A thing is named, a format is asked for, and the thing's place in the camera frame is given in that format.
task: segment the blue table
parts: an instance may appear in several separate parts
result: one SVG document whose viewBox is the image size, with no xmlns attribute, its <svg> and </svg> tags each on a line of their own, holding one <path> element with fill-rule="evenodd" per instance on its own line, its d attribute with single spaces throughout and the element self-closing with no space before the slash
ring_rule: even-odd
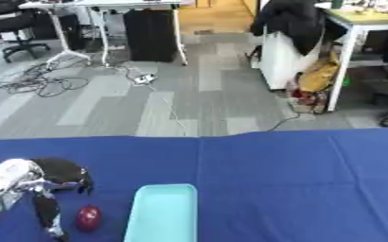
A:
<svg viewBox="0 0 388 242">
<path fill-rule="evenodd" d="M 152 183 L 197 187 L 200 242 L 388 241 L 388 130 L 0 141 L 0 161 L 51 156 L 96 182 L 91 197 L 58 195 L 71 241 L 121 241 L 135 190 Z M 87 203 L 103 211 L 94 233 L 73 225 Z M 51 241 L 29 197 L 2 216 L 0 241 Z"/>
</svg>

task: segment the desk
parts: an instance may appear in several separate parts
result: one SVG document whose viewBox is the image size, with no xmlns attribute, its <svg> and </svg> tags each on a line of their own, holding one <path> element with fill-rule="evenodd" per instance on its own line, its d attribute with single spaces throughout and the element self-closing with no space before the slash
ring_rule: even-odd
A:
<svg viewBox="0 0 388 242">
<path fill-rule="evenodd" d="M 58 60 L 62 56 L 74 55 L 81 58 L 87 59 L 89 62 L 91 61 L 90 57 L 87 55 L 75 52 L 70 50 L 67 40 L 64 37 L 62 32 L 62 26 L 59 21 L 59 17 L 57 16 L 55 9 L 58 8 L 70 8 L 70 7 L 85 7 L 88 12 L 91 13 L 90 8 L 96 8 L 93 11 L 94 14 L 97 15 L 100 20 L 99 30 L 101 33 L 101 39 L 104 45 L 104 51 L 102 56 L 102 63 L 105 66 L 110 66 L 109 62 L 107 62 L 107 58 L 109 55 L 109 42 L 106 34 L 106 23 L 104 22 L 104 14 L 109 9 L 162 9 L 162 8 L 172 8 L 173 10 L 173 23 L 175 27 L 175 39 L 178 46 L 178 51 L 181 55 L 181 59 L 183 65 L 187 65 L 186 54 L 184 50 L 184 46 L 181 42 L 181 32 L 179 25 L 179 17 L 178 10 L 176 7 L 178 5 L 189 5 L 192 4 L 192 0 L 162 0 L 162 1 L 146 1 L 146 0 L 79 0 L 70 3 L 58 3 L 58 4 L 45 4 L 41 2 L 28 2 L 20 6 L 21 9 L 44 9 L 51 16 L 54 27 L 58 33 L 59 39 L 62 43 L 63 51 L 57 56 L 51 58 L 47 61 L 47 64 L 51 64 L 51 62 Z"/>
<path fill-rule="evenodd" d="M 64 36 L 63 30 L 62 30 L 62 24 L 60 23 L 59 16 L 56 13 L 56 8 L 67 8 L 67 7 L 73 7 L 73 6 L 74 6 L 74 3 L 44 4 L 41 2 L 27 2 L 19 6 L 20 9 L 43 9 L 51 17 L 54 28 L 56 29 L 56 33 L 62 44 L 63 51 L 46 61 L 47 68 L 49 68 L 54 61 L 58 61 L 60 58 L 64 56 L 76 56 L 83 59 L 87 59 L 87 63 L 91 64 L 91 57 L 70 49 L 69 43 L 67 42 L 67 39 Z"/>
<path fill-rule="evenodd" d="M 327 9 L 326 16 L 335 24 L 343 26 L 348 30 L 346 35 L 347 38 L 343 45 L 340 70 L 335 78 L 331 97 L 329 99 L 328 110 L 333 112 L 337 106 L 337 101 L 343 87 L 345 72 L 348 68 L 359 33 L 363 31 L 388 30 L 388 14 L 375 13 L 372 15 L 364 15 L 355 12 Z"/>
</svg>

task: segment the plastic tray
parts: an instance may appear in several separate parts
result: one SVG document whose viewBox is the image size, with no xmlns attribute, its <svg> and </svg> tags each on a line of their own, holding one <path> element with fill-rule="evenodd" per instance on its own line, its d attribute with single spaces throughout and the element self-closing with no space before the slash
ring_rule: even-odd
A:
<svg viewBox="0 0 388 242">
<path fill-rule="evenodd" d="M 135 194 L 124 242 L 196 242 L 197 190 L 190 184 L 146 185 Z"/>
</svg>

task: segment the black office chair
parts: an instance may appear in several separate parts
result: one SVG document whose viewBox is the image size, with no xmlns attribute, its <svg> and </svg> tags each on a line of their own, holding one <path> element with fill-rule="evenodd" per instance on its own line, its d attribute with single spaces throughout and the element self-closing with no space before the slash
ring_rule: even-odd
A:
<svg viewBox="0 0 388 242">
<path fill-rule="evenodd" d="M 35 26 L 36 15 L 31 10 L 19 9 L 19 5 L 25 3 L 22 0 L 0 0 L 0 15 L 15 13 L 16 16 L 0 19 L 0 33 L 13 32 L 16 36 L 18 45 L 7 47 L 3 49 L 4 60 L 10 63 L 9 56 L 19 51 L 27 51 L 33 59 L 37 59 L 34 47 L 44 47 L 50 50 L 50 47 L 45 43 L 30 43 L 29 40 L 22 40 L 19 36 L 19 30 Z"/>
</svg>

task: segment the gray carpet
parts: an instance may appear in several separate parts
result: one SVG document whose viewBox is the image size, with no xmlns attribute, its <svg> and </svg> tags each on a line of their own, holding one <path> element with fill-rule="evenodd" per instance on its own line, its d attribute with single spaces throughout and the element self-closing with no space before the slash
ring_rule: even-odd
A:
<svg viewBox="0 0 388 242">
<path fill-rule="evenodd" d="M 178 60 L 127 63 L 134 76 L 156 73 L 159 78 L 152 85 L 155 91 L 132 86 L 116 70 L 85 67 L 83 63 L 51 74 L 89 78 L 89 85 L 83 89 L 49 98 L 10 95 L 0 90 L 0 139 L 219 136 L 268 130 L 281 119 L 295 116 L 284 95 L 269 92 L 259 71 L 249 68 L 244 58 L 244 52 L 251 48 L 247 35 L 192 35 L 185 36 L 184 41 L 187 67 Z M 50 44 L 51 53 L 40 50 L 43 57 L 36 61 L 22 53 L 12 57 L 12 64 L 6 64 L 0 52 L 0 79 L 60 51 L 57 42 Z M 123 52 L 116 53 L 116 61 L 127 58 Z M 278 130 L 374 128 L 376 116 L 383 109 L 368 105 L 366 98 L 355 87 L 346 88 L 338 112 L 305 114 Z"/>
</svg>

